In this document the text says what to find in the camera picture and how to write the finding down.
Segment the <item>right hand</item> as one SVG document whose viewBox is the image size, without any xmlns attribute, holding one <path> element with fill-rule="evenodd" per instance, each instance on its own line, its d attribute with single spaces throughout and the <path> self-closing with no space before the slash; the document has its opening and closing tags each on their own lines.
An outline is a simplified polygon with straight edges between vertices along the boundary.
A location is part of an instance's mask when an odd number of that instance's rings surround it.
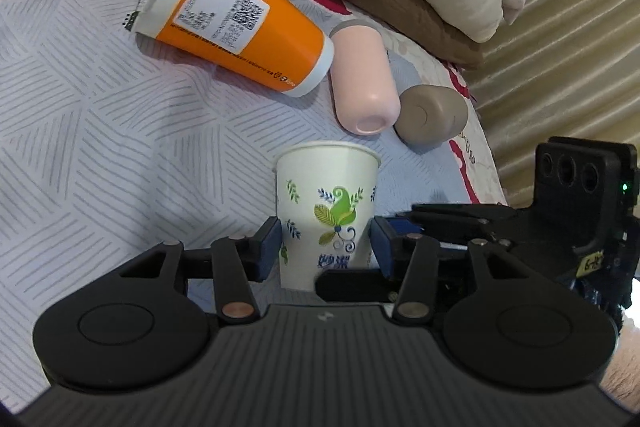
<svg viewBox="0 0 640 427">
<path fill-rule="evenodd" d="M 630 317 L 624 317 L 617 349 L 600 387 L 631 412 L 639 412 L 640 332 Z"/>
</svg>

